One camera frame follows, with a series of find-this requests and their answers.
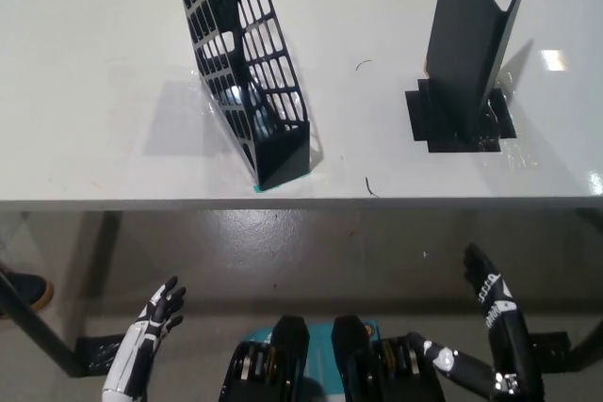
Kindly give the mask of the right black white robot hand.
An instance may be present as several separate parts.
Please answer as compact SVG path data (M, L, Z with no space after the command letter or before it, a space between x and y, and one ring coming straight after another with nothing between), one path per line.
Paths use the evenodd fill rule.
M524 315L504 277L474 243L464 249L464 268L488 330L494 362L483 362L414 331L407 334L409 345L442 376L486 400L542 401L542 372L533 357Z

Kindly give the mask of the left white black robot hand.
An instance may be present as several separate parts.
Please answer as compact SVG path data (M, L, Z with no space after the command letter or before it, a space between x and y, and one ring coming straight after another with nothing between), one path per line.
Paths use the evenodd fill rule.
M102 389L103 401L145 401L161 343L184 320L180 310L186 291L172 276L149 298L117 350Z

